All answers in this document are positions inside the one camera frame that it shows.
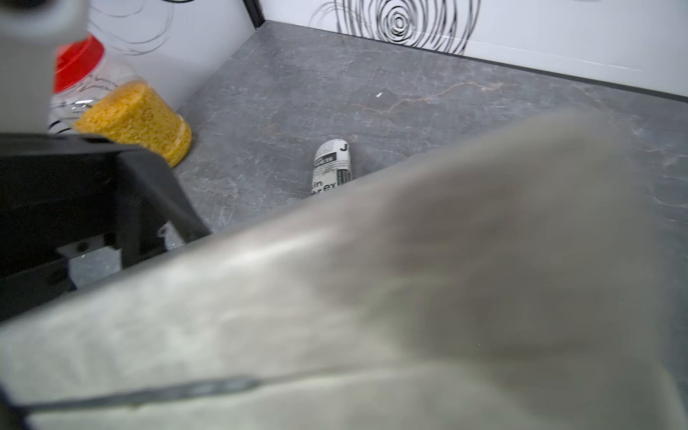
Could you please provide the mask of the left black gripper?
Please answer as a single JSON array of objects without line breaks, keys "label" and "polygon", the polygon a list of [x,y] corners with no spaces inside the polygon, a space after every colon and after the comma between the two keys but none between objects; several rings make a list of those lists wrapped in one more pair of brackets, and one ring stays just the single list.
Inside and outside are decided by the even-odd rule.
[{"label": "left black gripper", "polygon": [[163,157],[89,134],[1,136],[1,318],[75,290],[69,263],[104,247],[127,268],[211,231]]}]

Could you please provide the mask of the grey rectangular eyeglass case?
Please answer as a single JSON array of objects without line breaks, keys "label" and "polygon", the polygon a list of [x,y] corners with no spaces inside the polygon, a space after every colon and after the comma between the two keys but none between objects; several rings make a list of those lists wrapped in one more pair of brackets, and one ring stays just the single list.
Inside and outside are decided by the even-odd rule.
[{"label": "grey rectangular eyeglass case", "polygon": [[37,429],[684,429],[626,133],[536,116],[1,328]]}]

